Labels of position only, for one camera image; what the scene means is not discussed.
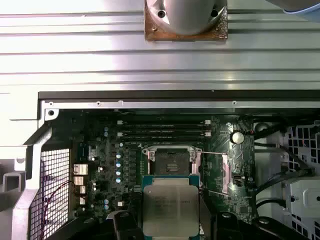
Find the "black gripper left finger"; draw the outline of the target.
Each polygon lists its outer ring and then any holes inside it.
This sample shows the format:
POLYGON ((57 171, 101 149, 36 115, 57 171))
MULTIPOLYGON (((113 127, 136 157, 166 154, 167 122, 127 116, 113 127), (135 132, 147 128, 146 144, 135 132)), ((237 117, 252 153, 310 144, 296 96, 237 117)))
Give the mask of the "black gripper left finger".
POLYGON ((127 210, 111 212, 107 220, 113 221, 113 228, 117 240, 143 240, 144 234, 139 228, 133 214, 127 210))

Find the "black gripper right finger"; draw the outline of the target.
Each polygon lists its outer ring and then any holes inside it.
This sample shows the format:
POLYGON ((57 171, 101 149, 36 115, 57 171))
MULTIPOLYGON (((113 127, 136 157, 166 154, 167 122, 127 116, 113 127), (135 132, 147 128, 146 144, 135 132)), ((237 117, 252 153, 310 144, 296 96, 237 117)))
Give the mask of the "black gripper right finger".
POLYGON ((226 211, 200 213, 199 223, 201 240, 244 240, 246 231, 251 229, 250 224, 226 211))

